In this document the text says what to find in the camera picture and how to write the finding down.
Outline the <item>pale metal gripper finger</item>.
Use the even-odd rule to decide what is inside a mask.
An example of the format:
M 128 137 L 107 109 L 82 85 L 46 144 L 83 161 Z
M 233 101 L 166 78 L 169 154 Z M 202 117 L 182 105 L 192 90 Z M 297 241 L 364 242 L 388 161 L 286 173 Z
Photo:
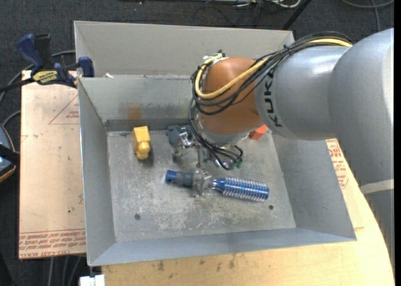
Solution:
M 201 197 L 203 192 L 209 188 L 212 176 L 204 169 L 196 170 L 193 176 L 192 189 L 195 197 Z
M 187 132 L 173 132 L 171 134 L 171 146 L 173 147 L 172 159 L 177 162 L 181 157 L 187 155 L 192 147 Z

